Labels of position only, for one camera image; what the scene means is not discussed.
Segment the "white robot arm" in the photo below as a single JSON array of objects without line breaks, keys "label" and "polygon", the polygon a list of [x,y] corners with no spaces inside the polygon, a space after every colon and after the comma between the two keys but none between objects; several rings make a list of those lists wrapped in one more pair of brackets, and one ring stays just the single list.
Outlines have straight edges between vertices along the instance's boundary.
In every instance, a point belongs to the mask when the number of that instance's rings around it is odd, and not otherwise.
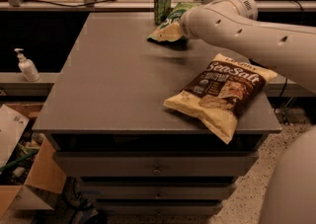
[{"label": "white robot arm", "polygon": [[[218,0],[192,8],[183,34],[238,52],[316,93],[316,30],[259,22],[254,0]],[[301,134],[275,167],[259,224],[316,224],[316,126]]]}]

